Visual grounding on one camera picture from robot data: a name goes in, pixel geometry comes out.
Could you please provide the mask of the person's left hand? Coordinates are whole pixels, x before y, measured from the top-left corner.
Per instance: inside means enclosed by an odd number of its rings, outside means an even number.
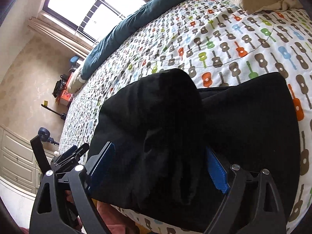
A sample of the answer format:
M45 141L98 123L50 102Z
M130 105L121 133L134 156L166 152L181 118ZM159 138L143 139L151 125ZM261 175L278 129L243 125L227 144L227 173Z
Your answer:
M68 202L72 203L74 205L73 196L71 194L71 191L65 190L66 193L66 199ZM74 228L78 231L82 230L82 222L79 217L76 217L76 220L74 221Z

